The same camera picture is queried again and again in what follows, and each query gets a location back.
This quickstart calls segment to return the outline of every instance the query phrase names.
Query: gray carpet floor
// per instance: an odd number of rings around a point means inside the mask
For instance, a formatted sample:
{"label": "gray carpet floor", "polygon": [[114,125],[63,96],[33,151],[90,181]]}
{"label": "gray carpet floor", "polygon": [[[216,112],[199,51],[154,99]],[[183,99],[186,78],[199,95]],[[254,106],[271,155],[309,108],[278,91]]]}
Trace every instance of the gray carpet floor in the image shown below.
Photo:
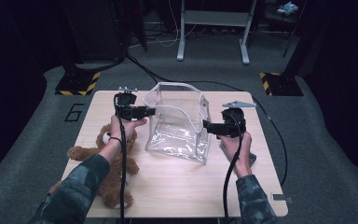
{"label": "gray carpet floor", "polygon": [[[323,114],[302,77],[296,77],[302,97],[267,96],[260,72],[282,72],[290,59],[282,57],[286,40],[281,36],[257,34],[249,49],[251,63],[241,62],[238,35],[199,35],[186,42],[185,59],[176,61],[178,42],[129,48],[139,63],[167,79],[215,81],[250,92],[276,124],[287,150],[287,177],[282,186],[289,213],[281,223],[358,223],[358,168],[343,153],[324,127]],[[82,67],[98,67],[87,63]],[[129,60],[101,72],[88,96],[55,95],[62,78],[61,67],[46,72],[44,99],[15,145],[0,164],[0,223],[25,223],[36,211],[48,189],[61,179],[67,163],[66,151],[76,141],[93,94],[117,90],[119,86],[150,90],[154,80]],[[206,82],[192,83],[202,91],[235,91]],[[65,122],[73,104],[80,104],[78,121]],[[280,180],[285,171],[282,141],[264,112],[257,108]],[[205,223],[181,220],[181,223]],[[86,223],[115,223],[114,219],[88,218]]]}

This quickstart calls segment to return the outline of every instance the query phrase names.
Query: yellow and black hazard tape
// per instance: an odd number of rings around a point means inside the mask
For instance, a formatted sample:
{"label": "yellow and black hazard tape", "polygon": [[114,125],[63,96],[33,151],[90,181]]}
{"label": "yellow and black hazard tape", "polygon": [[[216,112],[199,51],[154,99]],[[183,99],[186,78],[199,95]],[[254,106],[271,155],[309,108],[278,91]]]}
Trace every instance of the yellow and black hazard tape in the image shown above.
{"label": "yellow and black hazard tape", "polygon": [[97,80],[100,77],[101,73],[97,73],[91,80],[89,87],[85,91],[56,91],[57,95],[90,95],[92,90],[94,90]]}
{"label": "yellow and black hazard tape", "polygon": [[263,83],[263,88],[264,88],[264,91],[266,92],[266,95],[272,95],[271,88],[267,81],[268,75],[280,76],[281,74],[280,73],[260,73],[261,82]]}

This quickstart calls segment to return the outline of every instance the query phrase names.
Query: black stand base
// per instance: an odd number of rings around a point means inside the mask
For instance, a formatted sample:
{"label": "black stand base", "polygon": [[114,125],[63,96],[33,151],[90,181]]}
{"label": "black stand base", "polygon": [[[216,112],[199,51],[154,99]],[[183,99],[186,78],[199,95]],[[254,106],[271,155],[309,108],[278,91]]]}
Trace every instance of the black stand base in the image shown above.
{"label": "black stand base", "polygon": [[55,93],[58,95],[89,95],[99,76],[98,72],[84,71],[79,68],[74,73],[65,72]]}
{"label": "black stand base", "polygon": [[296,80],[281,76],[279,73],[260,73],[264,90],[273,96],[304,96]]}

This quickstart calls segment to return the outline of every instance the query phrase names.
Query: camouflage sleeve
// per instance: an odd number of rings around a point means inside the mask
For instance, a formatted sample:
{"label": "camouflage sleeve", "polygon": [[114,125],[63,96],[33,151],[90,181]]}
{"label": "camouflage sleeve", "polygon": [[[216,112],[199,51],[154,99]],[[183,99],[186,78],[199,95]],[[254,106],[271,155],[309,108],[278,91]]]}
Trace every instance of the camouflage sleeve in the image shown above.
{"label": "camouflage sleeve", "polygon": [[242,223],[277,223],[266,193],[255,175],[246,175],[237,180]]}
{"label": "camouflage sleeve", "polygon": [[90,156],[46,198],[28,223],[83,223],[109,170],[104,157]]}

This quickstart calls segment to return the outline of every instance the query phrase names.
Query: black wristband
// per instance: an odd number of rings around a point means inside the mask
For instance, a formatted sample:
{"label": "black wristband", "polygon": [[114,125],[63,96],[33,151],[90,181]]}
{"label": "black wristband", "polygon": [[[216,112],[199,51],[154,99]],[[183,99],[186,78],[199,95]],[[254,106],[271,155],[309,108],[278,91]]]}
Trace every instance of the black wristband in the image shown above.
{"label": "black wristband", "polygon": [[118,140],[118,142],[120,143],[120,145],[122,144],[122,143],[121,143],[121,140],[118,139],[118,138],[116,138],[116,137],[110,137],[109,140],[108,140],[108,142],[110,141],[110,139],[116,139],[116,140]]}

